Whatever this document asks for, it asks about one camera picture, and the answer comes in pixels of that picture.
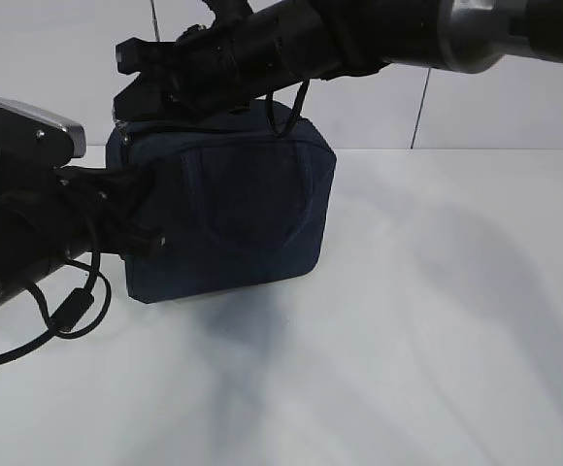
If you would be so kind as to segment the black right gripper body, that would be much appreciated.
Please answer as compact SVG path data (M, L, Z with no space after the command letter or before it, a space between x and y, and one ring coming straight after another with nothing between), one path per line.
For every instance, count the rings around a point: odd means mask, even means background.
M119 121L201 120L301 82L272 20L192 26L174 42L116 45L117 70L135 80L113 101Z

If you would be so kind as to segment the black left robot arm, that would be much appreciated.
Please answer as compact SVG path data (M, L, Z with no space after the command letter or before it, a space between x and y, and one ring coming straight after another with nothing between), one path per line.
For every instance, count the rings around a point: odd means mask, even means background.
M47 168L0 153L0 306L84 253L158 250L160 229L135 220L154 183L149 166Z

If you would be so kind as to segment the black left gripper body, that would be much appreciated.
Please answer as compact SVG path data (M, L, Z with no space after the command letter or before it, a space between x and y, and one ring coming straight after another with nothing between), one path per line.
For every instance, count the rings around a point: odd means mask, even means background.
M94 252L149 256L165 235L136 215L154 182L150 167L51 168L0 157L0 213L24 220L62 251L86 242Z

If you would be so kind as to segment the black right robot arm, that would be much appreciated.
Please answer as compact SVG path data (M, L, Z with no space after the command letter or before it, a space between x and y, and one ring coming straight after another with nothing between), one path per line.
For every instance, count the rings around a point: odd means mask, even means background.
M563 1L212 1L215 20L116 47L120 121L201 120L311 80L390 64L477 74L506 55L563 63Z

